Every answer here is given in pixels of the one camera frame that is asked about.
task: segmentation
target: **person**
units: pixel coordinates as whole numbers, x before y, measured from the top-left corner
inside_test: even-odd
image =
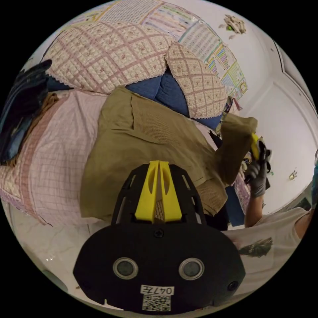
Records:
[[[247,173],[254,179],[250,183],[251,198],[245,214],[245,228],[222,231],[237,247],[245,268],[245,278],[232,301],[240,300],[270,280],[286,263],[303,238],[317,204],[318,163],[315,163],[312,186],[312,209],[300,207],[287,212],[263,215],[266,189],[266,163],[260,166],[252,161]]]

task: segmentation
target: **black glove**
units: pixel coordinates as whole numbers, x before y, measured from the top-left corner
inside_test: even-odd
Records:
[[[266,160],[264,158],[261,158],[259,161],[253,160],[248,166],[245,175],[251,179],[249,183],[251,187],[251,197],[258,198],[264,195],[267,178]]]

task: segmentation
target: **quilted pillow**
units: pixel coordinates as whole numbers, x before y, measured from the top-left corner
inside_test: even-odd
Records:
[[[82,90],[110,93],[115,87],[162,75],[172,36],[128,22],[95,22],[63,31],[44,60],[47,73]]]
[[[191,118],[221,115],[227,100],[225,87],[202,61],[180,43],[169,48],[166,61],[185,95]]]

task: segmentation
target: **label sticker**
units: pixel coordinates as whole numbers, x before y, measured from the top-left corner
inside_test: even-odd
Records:
[[[174,286],[150,286],[141,285],[140,293],[145,295],[161,295],[161,296],[173,296],[175,293]]]

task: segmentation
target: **dark denim jacket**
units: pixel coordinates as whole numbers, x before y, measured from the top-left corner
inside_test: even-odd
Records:
[[[21,71],[11,88],[0,116],[0,163],[13,159],[21,146],[32,120],[41,111],[47,96],[47,60]]]

